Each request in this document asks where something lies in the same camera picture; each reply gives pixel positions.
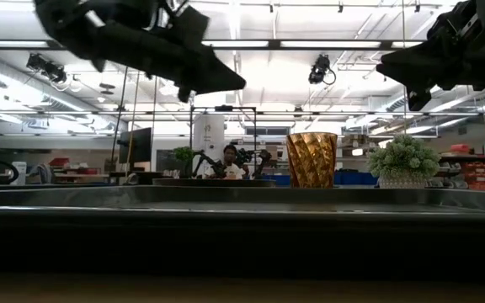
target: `person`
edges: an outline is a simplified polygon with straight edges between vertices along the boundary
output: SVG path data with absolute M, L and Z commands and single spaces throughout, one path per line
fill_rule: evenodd
M 224 161 L 222 162 L 224 164 L 224 172 L 226 172 L 226 179 L 242 179 L 243 175 L 245 174 L 244 170 L 239 168 L 234 162 L 236 159 L 237 155 L 237 148 L 233 145 L 228 145 L 224 147 Z M 214 169 L 212 167 L 207 168 L 205 170 L 205 178 L 218 178 L 215 175 Z

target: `ceiling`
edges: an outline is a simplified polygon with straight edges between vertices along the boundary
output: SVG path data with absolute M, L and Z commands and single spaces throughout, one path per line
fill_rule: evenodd
M 208 40 L 424 40 L 437 15 L 450 10 L 457 2 L 421 0 L 421 9 L 415 12 L 414 0 L 343 0 L 342 13 L 338 12 L 338 1 L 324 0 L 196 0 L 190 4 L 211 18 L 205 35 Z M 31 11 L 32 7 L 29 0 L 0 1 L 0 40 L 50 38 Z M 113 110 L 122 99 L 129 110 L 134 109 L 134 102 L 137 103 L 136 110 L 154 110 L 156 98 L 156 110 L 188 110 L 188 105 L 181 104 L 175 97 L 176 89 L 163 79 L 147 79 L 143 73 L 130 69 L 125 80 L 125 67 L 114 63 L 109 63 L 104 72 L 99 73 L 88 61 L 78 59 L 68 51 L 0 50 L 1 70 L 10 66 L 48 86 L 42 76 L 32 74 L 25 66 L 31 53 L 39 53 L 64 65 L 74 81 L 56 86 L 56 89 L 96 109 Z M 330 57 L 337 74 L 336 83 L 330 87 L 311 85 L 307 81 L 311 65 L 322 53 Z M 374 71 L 384 53 L 216 50 L 216 55 L 232 69 L 235 60 L 240 62 L 237 71 L 247 80 L 247 86 L 241 91 L 238 103 L 234 92 L 198 96 L 195 102 L 199 106 L 228 103 L 277 111 L 293 110 L 295 106 L 303 106 L 309 111 L 383 110 L 403 94 L 402 85 Z M 114 85 L 114 94 L 103 95 L 100 83 Z M 435 92 L 434 100 L 424 110 L 466 95 L 469 96 L 466 101 L 470 100 L 473 91 Z M 176 120 L 173 116 L 158 118 Z M 390 121 L 371 122 L 383 124 Z

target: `computer monitor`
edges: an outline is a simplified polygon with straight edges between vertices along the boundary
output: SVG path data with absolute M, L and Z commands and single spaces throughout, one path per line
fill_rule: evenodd
M 119 147 L 119 163 L 126 163 L 128 154 L 131 152 L 129 164 L 131 169 L 136 162 L 150 162 L 151 161 L 151 127 L 133 130 L 121 133 L 120 139 L 117 141 Z

